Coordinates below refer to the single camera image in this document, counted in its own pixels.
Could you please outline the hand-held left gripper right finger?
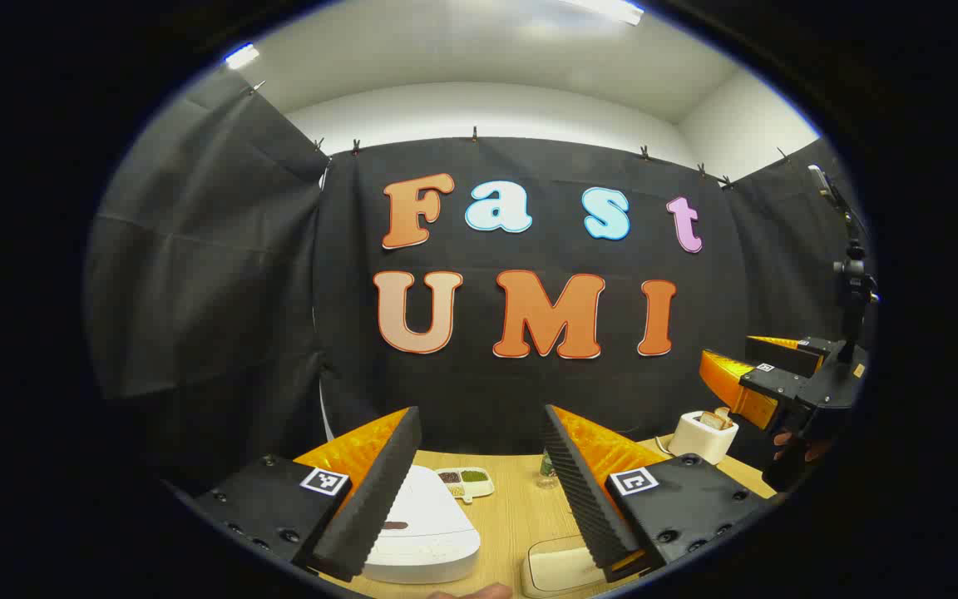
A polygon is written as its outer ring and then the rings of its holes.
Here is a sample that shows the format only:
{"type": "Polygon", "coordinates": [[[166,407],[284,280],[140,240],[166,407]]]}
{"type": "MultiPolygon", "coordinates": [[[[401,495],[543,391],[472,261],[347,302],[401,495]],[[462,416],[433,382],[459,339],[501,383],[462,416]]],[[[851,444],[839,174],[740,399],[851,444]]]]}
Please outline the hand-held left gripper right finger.
{"type": "Polygon", "coordinates": [[[542,442],[594,565],[647,575],[752,526],[772,502],[699,455],[666,458],[548,404],[542,442]]]}

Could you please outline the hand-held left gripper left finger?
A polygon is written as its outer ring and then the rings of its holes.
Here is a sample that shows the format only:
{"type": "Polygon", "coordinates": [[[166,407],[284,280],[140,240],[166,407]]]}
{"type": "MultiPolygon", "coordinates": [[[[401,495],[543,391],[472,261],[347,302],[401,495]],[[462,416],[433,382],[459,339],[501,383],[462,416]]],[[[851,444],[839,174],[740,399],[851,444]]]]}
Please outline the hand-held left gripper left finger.
{"type": "Polygon", "coordinates": [[[240,541],[350,582],[383,530],[421,439],[421,412],[406,407],[297,458],[256,458],[195,504],[240,541]]]}

